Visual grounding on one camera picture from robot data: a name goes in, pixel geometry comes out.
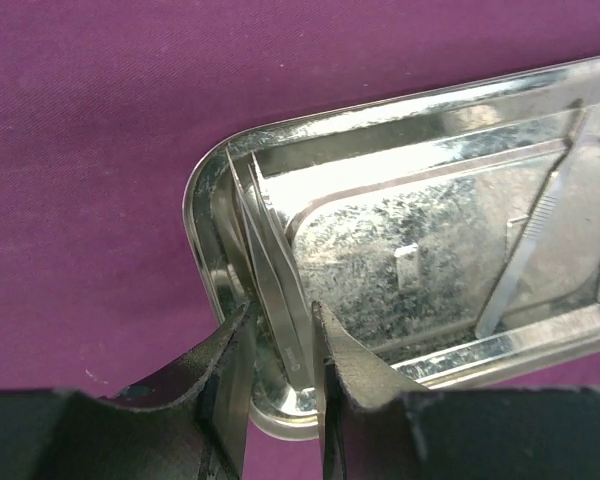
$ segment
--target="purple fabric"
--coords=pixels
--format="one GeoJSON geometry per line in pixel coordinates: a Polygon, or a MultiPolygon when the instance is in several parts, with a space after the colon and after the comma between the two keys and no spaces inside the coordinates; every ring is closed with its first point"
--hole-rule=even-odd
{"type": "MultiPolygon", "coordinates": [[[[180,206],[224,137],[595,54],[600,1],[0,0],[0,388],[110,394],[214,329],[180,206]]],[[[319,478],[249,441],[245,478],[319,478]]]]}

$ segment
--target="black material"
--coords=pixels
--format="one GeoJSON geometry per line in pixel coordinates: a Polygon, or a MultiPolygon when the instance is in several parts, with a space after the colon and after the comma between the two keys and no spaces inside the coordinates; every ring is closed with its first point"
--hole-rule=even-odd
{"type": "Polygon", "coordinates": [[[248,370],[253,363],[235,351],[254,341],[254,322],[251,310],[241,310],[113,400],[71,391],[0,392],[0,480],[239,478],[249,388],[233,404],[244,404],[245,414],[230,432],[217,428],[213,417],[216,405],[224,405],[219,396],[228,395],[223,382],[250,384],[250,378],[235,378],[236,362],[248,370]],[[225,445],[230,442],[240,445],[239,458],[225,445]]]}
{"type": "Polygon", "coordinates": [[[600,479],[600,389],[414,390],[313,316],[325,480],[600,479]]]}

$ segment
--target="reflective metal edge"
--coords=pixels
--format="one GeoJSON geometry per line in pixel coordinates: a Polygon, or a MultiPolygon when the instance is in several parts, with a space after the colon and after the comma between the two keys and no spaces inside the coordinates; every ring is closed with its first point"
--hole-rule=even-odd
{"type": "MultiPolygon", "coordinates": [[[[600,57],[287,120],[246,130],[227,138],[211,149],[195,167],[187,183],[183,200],[183,217],[187,237],[218,321],[220,323],[224,321],[224,318],[240,301],[240,298],[230,299],[225,295],[223,298],[224,303],[221,303],[218,296],[218,285],[212,275],[212,271],[217,271],[218,267],[226,268],[227,266],[227,258],[218,241],[218,233],[214,229],[210,210],[211,193],[215,188],[214,182],[218,180],[227,167],[225,150],[230,152],[234,158],[238,158],[250,155],[254,151],[366,128],[408,117],[435,114],[452,108],[470,106],[480,101],[502,99],[516,93],[542,89],[543,94],[547,94],[547,87],[553,86],[554,83],[555,85],[561,82],[562,84],[567,82],[582,83],[586,82],[589,77],[600,80],[600,57]]],[[[590,95],[591,98],[587,99],[588,104],[595,106],[600,103],[600,88],[593,89],[590,95]]],[[[534,112],[526,112],[525,116],[532,117],[534,112]]],[[[242,292],[233,293],[238,296],[242,294],[242,292]]],[[[554,320],[555,318],[551,318],[541,322],[541,324],[551,324],[554,320]]],[[[515,333],[532,332],[537,325],[540,324],[517,329],[515,333]]],[[[507,332],[488,340],[498,344],[502,339],[509,338],[514,344],[515,339],[513,337],[510,332],[507,332]]],[[[591,338],[585,339],[585,345],[577,352],[568,350],[567,346],[566,343],[563,343],[552,345],[549,351],[544,348],[531,348],[511,351],[509,354],[502,353],[489,361],[477,361],[476,364],[468,364],[466,368],[453,372],[452,375],[450,374],[447,377],[441,378],[435,374],[424,375],[420,378],[420,381],[431,388],[450,388],[479,386],[504,380],[520,373],[521,367],[524,367],[525,371],[531,371],[600,350],[600,328],[592,332],[591,338]]],[[[462,347],[466,347],[466,345],[449,350],[457,351],[462,347]]],[[[451,352],[445,350],[432,355],[444,353],[451,352]]],[[[413,371],[413,368],[416,368],[414,362],[418,360],[421,359],[402,362],[395,367],[407,373],[409,370],[413,371]]],[[[303,419],[276,417],[272,415],[272,412],[262,411],[261,407],[254,405],[252,397],[251,418],[258,427],[270,435],[287,440],[303,440],[316,436],[315,417],[303,419]]]]}

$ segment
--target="purple cloth background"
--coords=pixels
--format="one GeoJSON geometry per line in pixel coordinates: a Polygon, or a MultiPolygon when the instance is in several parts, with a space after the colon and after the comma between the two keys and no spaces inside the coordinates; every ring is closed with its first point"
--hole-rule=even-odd
{"type": "MultiPolygon", "coordinates": [[[[595,54],[600,1],[0,0],[0,388],[111,394],[214,329],[180,212],[224,137],[595,54]]],[[[317,444],[252,428],[245,469],[318,479],[317,444]]]]}

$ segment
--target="metal tray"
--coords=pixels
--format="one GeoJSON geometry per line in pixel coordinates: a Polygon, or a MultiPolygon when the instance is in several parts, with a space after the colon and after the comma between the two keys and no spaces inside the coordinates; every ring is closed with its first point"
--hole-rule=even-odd
{"type": "Polygon", "coordinates": [[[600,57],[240,133],[184,221],[218,320],[262,305],[252,419],[277,437],[317,433],[313,300],[430,388],[600,350],[600,57]]]}

